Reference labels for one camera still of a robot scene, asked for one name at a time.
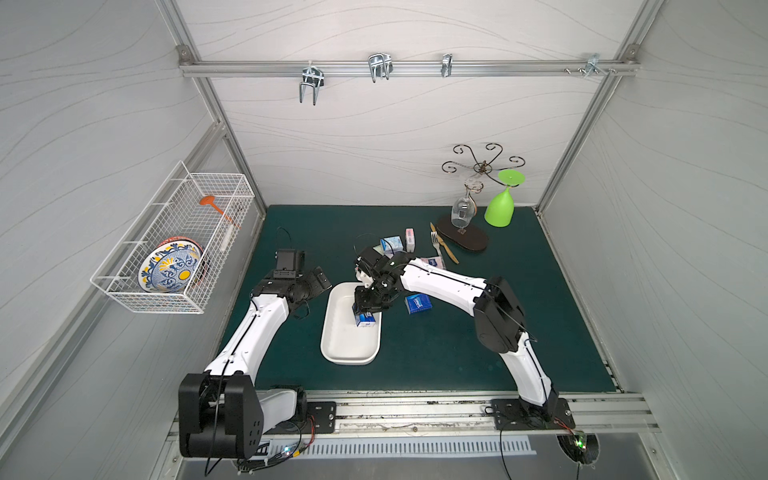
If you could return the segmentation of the pink Tempo tissue pack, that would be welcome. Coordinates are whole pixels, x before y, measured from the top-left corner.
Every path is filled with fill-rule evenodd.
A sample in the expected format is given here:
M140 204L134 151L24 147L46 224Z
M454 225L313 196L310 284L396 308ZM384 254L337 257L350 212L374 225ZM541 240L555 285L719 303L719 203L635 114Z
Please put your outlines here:
M444 269L445 263L442 257L440 256L434 256L434 257L422 257L421 261L425 264L430 265L434 268Z

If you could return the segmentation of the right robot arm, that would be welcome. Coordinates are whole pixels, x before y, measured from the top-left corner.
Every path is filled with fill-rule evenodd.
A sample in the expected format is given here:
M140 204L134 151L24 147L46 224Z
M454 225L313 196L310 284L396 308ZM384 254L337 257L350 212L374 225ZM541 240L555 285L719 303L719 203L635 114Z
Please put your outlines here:
M469 277L434 267L406 252L392 257L369 248L355 260L353 312L389 309L402 292L425 294L474 319L478 341L498 354L512 375L523 414L541 422L554 419L559 395L539 362L516 294L502 277Z

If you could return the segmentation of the white oval storage box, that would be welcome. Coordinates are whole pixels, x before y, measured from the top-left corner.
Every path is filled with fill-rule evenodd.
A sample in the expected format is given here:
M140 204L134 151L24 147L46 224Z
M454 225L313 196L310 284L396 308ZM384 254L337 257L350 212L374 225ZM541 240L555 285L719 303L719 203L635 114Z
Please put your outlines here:
M323 357L338 365L370 364L380 350L382 314L375 313L373 327L355 326L353 302L361 283L340 283L331 289L320 341Z

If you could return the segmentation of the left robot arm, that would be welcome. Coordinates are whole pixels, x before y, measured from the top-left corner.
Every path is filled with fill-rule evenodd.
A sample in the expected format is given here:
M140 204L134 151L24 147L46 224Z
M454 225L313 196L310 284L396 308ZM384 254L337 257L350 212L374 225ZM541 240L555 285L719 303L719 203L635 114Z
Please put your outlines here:
M303 421L300 387L258 390L260 365L291 314L331 288L323 270L283 277L273 270L252 290L248 310L218 356L178 389L179 449L185 458L253 457L261 437L284 422Z

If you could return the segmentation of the dark blue Tempo tissue pack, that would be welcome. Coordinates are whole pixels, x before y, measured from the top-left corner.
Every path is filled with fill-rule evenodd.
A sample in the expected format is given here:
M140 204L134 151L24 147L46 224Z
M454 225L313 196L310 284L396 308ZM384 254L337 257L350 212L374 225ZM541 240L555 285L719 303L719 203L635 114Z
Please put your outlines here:
M354 315L355 326L358 328L373 327L377 324L377 318L370 312L358 313Z

